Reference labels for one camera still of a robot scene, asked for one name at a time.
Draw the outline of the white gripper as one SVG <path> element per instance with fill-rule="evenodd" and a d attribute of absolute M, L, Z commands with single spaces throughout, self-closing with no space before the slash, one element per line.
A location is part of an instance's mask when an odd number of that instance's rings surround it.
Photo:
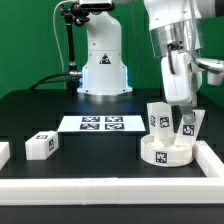
<path fill-rule="evenodd" d="M 192 70 L 188 53 L 172 51 L 171 57 L 163 57 L 161 71 L 165 98 L 169 105 L 181 105 L 180 111 L 185 124 L 196 120 L 193 106 L 196 93 L 202 85 L 202 73 Z"/>

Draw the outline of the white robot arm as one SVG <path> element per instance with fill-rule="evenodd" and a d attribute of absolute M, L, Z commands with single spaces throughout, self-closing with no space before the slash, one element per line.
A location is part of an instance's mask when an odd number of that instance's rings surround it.
<path fill-rule="evenodd" d="M 87 19 L 88 59 L 83 67 L 80 91 L 95 96 L 130 91 L 121 59 L 121 25 L 109 15 L 117 4 L 129 0 L 79 0 Z M 185 123 L 195 122 L 193 76 L 208 71 L 218 85 L 224 77 L 224 62 L 197 54 L 202 47 L 200 22 L 224 16 L 224 0 L 143 0 L 149 16 L 154 55 L 161 59 L 166 101 L 179 106 Z"/>

